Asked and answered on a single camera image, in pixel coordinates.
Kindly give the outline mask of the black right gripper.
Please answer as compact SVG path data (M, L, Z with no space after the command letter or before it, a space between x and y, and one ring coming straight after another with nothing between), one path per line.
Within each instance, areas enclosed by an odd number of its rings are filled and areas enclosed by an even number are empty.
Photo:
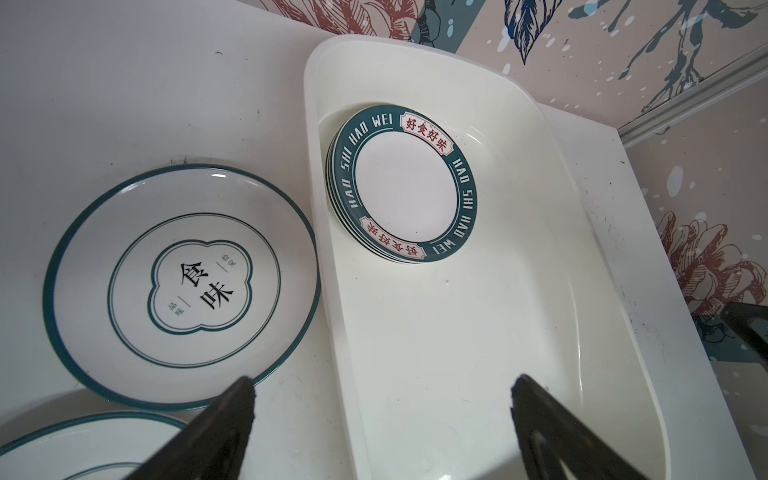
M721 321L759 357L760 364L767 369L767 339L753 327L758 320L767 320L764 305L729 302L721 310Z

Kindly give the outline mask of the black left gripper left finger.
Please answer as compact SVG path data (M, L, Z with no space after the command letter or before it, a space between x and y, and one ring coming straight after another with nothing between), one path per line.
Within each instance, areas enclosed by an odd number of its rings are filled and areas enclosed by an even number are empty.
M255 419L252 380L238 378L131 479L237 479Z

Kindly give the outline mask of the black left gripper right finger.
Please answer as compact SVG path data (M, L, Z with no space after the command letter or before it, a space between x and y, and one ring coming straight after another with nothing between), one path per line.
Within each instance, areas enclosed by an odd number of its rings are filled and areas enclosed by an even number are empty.
M517 378L511 399L511 417L530 479L644 477L532 377Z

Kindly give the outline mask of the green rim plate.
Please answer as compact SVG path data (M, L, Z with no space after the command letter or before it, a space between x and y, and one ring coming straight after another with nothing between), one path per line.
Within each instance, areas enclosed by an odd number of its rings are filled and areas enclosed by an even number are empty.
M444 260L476 223L477 186L458 143L400 105L370 105L344 120L328 147L325 187L351 237L395 263Z

